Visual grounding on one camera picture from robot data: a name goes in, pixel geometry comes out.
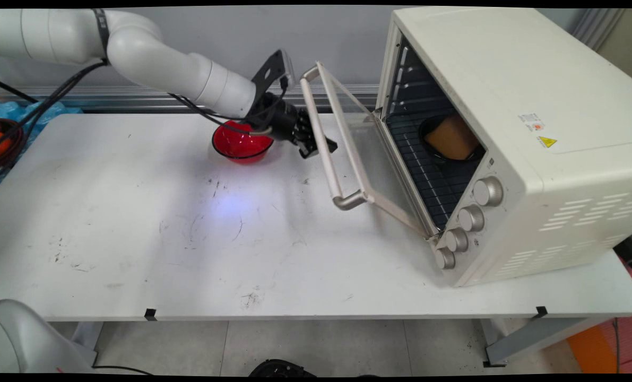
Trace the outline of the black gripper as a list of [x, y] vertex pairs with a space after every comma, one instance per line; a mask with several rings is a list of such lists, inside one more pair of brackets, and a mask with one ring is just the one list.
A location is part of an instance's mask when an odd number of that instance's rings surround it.
[[[297, 141], [302, 159], [309, 159], [319, 153], [308, 112], [297, 109], [271, 92], [266, 92], [255, 102], [249, 112], [249, 125], [254, 133], [263, 133], [273, 140]], [[326, 147], [333, 153], [338, 149], [338, 144], [326, 137]]]

